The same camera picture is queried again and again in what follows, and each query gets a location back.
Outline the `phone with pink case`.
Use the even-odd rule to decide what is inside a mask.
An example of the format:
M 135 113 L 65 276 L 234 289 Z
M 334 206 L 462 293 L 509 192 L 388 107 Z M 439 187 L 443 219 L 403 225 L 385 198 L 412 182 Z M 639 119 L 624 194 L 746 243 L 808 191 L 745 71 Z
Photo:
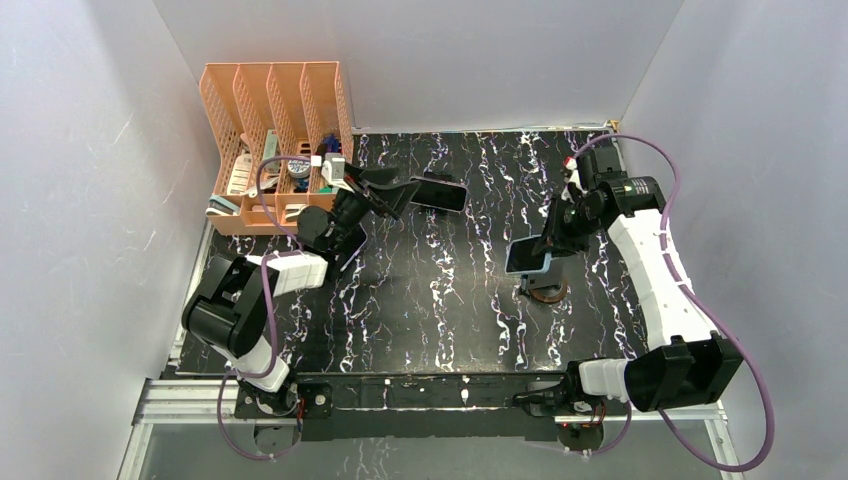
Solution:
M 410 203 L 422 207 L 460 212 L 465 209 L 468 188 L 465 185 L 427 177 L 413 177 L 420 187 Z

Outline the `phone with blue case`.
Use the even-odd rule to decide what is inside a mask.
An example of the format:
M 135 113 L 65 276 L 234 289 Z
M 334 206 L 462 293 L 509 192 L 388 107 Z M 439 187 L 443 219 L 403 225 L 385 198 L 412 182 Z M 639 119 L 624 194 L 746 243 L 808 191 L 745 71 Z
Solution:
M 540 235 L 534 235 L 515 239 L 509 243 L 505 261 L 507 275 L 540 274 L 550 269 L 551 255 L 544 251 L 534 252 L 540 239 Z

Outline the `grey stand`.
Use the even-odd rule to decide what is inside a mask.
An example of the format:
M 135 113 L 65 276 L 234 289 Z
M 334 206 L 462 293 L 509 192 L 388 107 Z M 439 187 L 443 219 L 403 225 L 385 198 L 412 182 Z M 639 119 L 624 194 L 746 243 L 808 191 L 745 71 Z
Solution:
M 523 295 L 543 304 L 557 304 L 568 294 L 568 282 L 563 276 L 551 273 L 536 273 L 520 277 Z

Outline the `phone with purple case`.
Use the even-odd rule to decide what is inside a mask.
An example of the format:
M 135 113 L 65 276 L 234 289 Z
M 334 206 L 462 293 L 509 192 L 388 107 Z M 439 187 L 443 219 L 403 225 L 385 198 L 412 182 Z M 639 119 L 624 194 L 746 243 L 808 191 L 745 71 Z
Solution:
M 344 272 L 360 254 L 367 241 L 367 234 L 361 225 L 357 225 L 342 241 L 337 255 L 337 267 Z

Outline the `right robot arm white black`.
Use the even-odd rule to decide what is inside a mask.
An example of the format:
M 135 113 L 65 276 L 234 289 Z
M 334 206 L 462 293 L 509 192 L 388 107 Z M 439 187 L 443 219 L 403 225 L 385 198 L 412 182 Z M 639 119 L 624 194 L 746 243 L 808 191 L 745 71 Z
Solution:
M 613 146 L 576 156 L 567 198 L 553 196 L 541 233 L 510 242 L 505 270 L 526 293 L 563 280 L 562 259 L 584 252 L 603 232 L 630 275 L 647 327 L 648 352 L 633 360 L 587 359 L 568 364 L 562 379 L 512 398 L 534 416 L 590 413 L 605 400 L 641 412 L 711 404 L 742 363 L 739 349 L 683 292 L 689 281 L 666 261 L 675 251 L 662 235 L 665 198 L 657 181 L 632 177 Z

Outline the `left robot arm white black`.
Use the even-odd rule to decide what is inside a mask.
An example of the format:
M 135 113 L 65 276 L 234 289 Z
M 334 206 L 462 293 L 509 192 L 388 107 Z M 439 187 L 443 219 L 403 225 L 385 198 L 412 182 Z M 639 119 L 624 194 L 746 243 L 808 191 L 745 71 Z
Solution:
M 189 297 L 182 327 L 225 358 L 229 374 L 266 413 L 290 415 L 304 403 L 279 352 L 275 298 L 338 277 L 365 243 L 367 215 L 400 218 L 422 183 L 398 182 L 395 175 L 393 168 L 345 167 L 330 207 L 308 205 L 299 213 L 294 250 L 216 255 Z

